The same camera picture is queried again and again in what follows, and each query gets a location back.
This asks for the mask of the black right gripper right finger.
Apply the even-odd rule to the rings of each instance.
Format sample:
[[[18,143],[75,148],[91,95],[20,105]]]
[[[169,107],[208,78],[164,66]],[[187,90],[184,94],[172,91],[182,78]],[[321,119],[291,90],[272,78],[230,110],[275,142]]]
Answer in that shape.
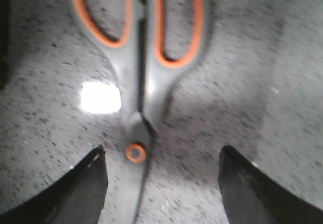
[[[294,195],[233,146],[219,154],[218,184],[229,223],[322,223],[322,210]]]

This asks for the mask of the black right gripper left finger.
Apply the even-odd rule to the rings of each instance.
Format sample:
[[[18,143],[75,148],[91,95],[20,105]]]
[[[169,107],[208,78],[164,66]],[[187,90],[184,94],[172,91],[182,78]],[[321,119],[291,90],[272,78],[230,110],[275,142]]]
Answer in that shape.
[[[107,186],[100,145],[48,188],[1,214],[1,223],[98,223]]]

